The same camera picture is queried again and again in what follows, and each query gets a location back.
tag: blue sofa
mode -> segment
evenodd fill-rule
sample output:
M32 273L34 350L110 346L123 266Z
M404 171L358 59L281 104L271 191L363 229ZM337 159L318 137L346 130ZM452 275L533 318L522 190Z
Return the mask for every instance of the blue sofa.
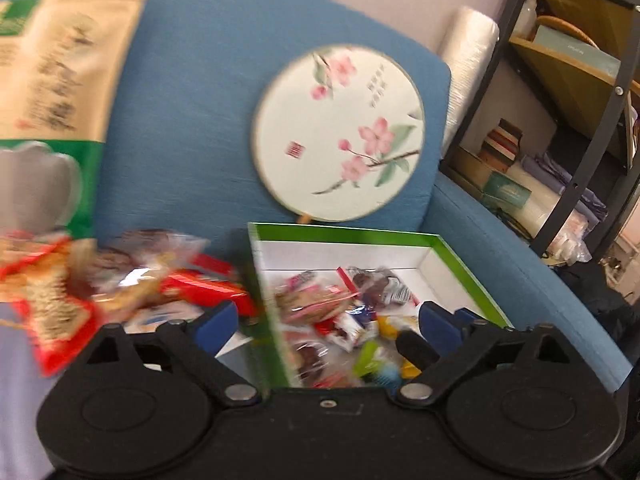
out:
M148 1L104 148L98 238L173 228L207 237L213 254L231 257L248 221L293 221L258 179L250 153L252 115L265 86L288 62L331 43L389 54L411 75L426 113L423 155L408 185L390 204L348 225L442 235L516 328L556 324L607 389L617 389L630 364L591 314L506 227L438 173L446 65L414 41L328 0ZM0 304L0 317L10 315ZM47 461L34 415L52 381L37 376L23 334L0 330L0 478L36 479Z

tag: open box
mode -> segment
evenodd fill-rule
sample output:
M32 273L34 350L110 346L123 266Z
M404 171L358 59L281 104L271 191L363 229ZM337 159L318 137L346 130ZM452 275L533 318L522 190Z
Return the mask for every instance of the open box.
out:
M454 312L466 307L499 326L507 317L484 287L438 235L298 224L249 224L255 271L252 291L264 309L252 335L264 386L299 387L294 356L282 336L286 328L274 298L285 278L303 270L335 274L337 267L390 268L418 300ZM417 315L409 302L385 314Z

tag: plastic bottle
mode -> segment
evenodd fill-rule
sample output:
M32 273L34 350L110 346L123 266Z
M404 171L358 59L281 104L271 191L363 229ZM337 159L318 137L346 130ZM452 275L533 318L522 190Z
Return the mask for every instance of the plastic bottle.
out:
M536 7L538 0L527 0L522 6L516 26L513 27L513 35L520 38L528 38L536 27Z

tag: wooden shelf board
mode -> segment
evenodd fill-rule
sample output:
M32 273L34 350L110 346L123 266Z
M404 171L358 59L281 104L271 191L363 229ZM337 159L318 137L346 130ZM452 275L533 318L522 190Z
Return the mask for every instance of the wooden shelf board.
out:
M633 7L610 0L545 0L551 11L587 34L598 47L621 59L631 30ZM640 66L636 78L640 80Z
M536 73L569 125L591 139L600 124L615 79L577 59L531 41L511 38L510 42ZM638 82L633 81L631 92L640 96ZM609 152L619 160L626 160L626 146L620 146L615 134L611 138Z

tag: screw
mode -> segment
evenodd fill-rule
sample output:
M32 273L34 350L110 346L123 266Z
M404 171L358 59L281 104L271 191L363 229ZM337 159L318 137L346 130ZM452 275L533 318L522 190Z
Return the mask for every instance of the screw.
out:
M409 383L400 388L400 395L410 400L425 400L431 397L433 388L428 384Z
M250 384L232 384L225 390L225 395L231 400L251 400L258 394Z

